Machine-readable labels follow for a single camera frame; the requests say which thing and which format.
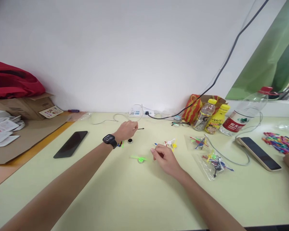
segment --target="yellow drink bottle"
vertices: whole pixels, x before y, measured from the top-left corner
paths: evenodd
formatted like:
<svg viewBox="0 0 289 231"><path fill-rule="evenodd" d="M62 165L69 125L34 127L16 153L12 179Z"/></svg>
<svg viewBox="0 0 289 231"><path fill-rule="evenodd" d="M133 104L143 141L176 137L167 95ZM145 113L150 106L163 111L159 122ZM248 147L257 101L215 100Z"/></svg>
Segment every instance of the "yellow drink bottle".
<svg viewBox="0 0 289 231"><path fill-rule="evenodd" d="M219 110L213 115L206 124L205 131L209 134L214 134L217 129L223 124L225 114L230 109L227 104L222 104Z"/></svg>

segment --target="watch face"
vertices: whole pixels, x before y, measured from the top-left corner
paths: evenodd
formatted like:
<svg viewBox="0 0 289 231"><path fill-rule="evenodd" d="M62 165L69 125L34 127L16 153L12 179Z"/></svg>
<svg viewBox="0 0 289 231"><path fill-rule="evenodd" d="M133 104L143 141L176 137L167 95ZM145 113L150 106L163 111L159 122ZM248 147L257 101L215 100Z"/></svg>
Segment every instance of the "watch face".
<svg viewBox="0 0 289 231"><path fill-rule="evenodd" d="M114 139L114 136L109 134L109 135L104 137L103 141L105 143L110 143L113 139Z"/></svg>

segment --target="electrical outlet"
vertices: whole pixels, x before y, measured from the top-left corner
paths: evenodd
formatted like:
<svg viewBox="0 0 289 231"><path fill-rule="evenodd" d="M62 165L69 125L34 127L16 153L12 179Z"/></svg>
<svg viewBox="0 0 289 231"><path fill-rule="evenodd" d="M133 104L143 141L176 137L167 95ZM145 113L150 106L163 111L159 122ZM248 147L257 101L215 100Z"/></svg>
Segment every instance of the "electrical outlet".
<svg viewBox="0 0 289 231"><path fill-rule="evenodd" d="M147 108L143 108L143 112L144 112L143 115L142 115L142 108L140 108L140 109L138 108L136 110L134 109L134 110L130 111L128 116L130 118L140 118L140 117L149 118L149 116L145 114L146 111L149 112L150 116L154 116L154 111L150 110L150 109L147 109Z"/></svg>

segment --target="red label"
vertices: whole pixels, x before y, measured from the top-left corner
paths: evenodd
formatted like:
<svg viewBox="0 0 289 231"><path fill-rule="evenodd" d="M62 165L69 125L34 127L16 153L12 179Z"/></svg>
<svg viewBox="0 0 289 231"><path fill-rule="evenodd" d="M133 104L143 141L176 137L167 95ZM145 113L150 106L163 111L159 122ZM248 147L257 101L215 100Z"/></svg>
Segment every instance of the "red label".
<svg viewBox="0 0 289 231"><path fill-rule="evenodd" d="M223 127L231 132L238 132L241 130L242 127L244 127L245 124L239 124L235 121L233 121L230 117L223 123Z"/></svg>

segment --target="gatorade bottle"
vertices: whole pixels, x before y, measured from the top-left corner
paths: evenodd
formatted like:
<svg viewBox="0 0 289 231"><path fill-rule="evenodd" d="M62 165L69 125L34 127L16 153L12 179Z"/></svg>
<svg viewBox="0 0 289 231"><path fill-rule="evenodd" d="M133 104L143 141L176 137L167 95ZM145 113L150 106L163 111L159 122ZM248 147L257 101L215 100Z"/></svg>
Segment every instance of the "gatorade bottle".
<svg viewBox="0 0 289 231"><path fill-rule="evenodd" d="M209 99L208 102L202 106L201 110L198 113L198 118L193 125L193 128L196 131L202 131L205 128L209 118L215 112L216 103L217 101L215 99Z"/></svg>
<svg viewBox="0 0 289 231"><path fill-rule="evenodd" d="M219 130L228 136L236 134L264 108L272 89L272 87L262 87L258 92L246 97Z"/></svg>
<svg viewBox="0 0 289 231"><path fill-rule="evenodd" d="M214 134L217 129L223 124L225 120L225 114L230 109L227 104L222 104L219 110L208 121L205 131L209 134Z"/></svg>

